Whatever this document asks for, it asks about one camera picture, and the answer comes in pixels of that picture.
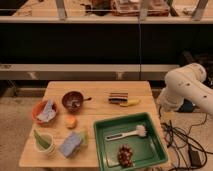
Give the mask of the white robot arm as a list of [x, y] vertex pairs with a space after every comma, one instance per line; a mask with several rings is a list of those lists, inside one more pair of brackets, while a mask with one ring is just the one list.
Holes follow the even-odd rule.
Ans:
[[198, 63], [169, 71], [165, 75], [165, 87], [158, 96], [158, 104], [166, 111], [177, 111], [187, 99], [213, 116], [213, 90], [203, 84], [206, 77], [205, 68]]

